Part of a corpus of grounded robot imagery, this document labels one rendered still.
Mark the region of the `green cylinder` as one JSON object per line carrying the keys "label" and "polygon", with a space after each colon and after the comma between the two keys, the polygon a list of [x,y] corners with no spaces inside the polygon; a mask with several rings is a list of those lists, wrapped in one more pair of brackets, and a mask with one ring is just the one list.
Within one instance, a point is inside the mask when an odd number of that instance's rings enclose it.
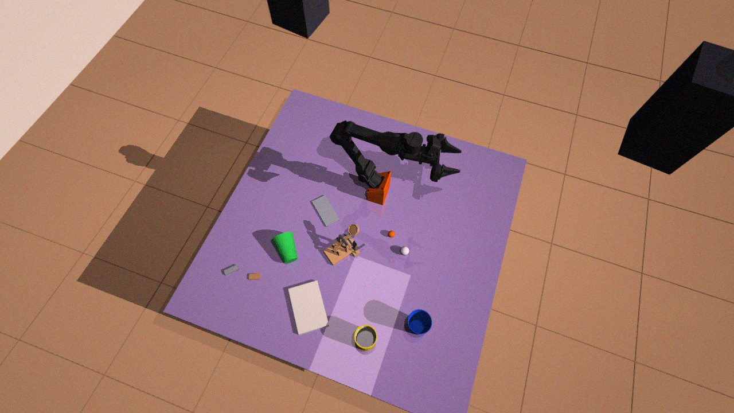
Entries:
{"label": "green cylinder", "polygon": [[292,232],[280,233],[272,241],[285,263],[297,260],[296,246]]}

